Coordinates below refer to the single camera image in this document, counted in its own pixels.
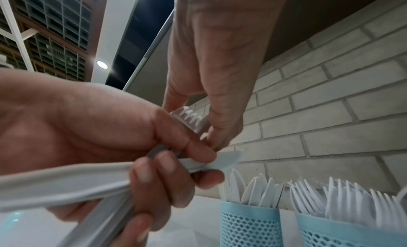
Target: white brick wall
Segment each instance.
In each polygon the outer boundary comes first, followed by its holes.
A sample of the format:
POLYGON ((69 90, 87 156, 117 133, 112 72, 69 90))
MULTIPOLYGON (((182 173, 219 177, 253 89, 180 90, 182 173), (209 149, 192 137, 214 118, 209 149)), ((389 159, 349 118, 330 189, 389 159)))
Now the white brick wall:
POLYGON ((407 0, 378 0, 308 42, 262 66, 243 132, 223 151, 244 152, 247 182, 334 176, 397 192, 407 185, 407 0))

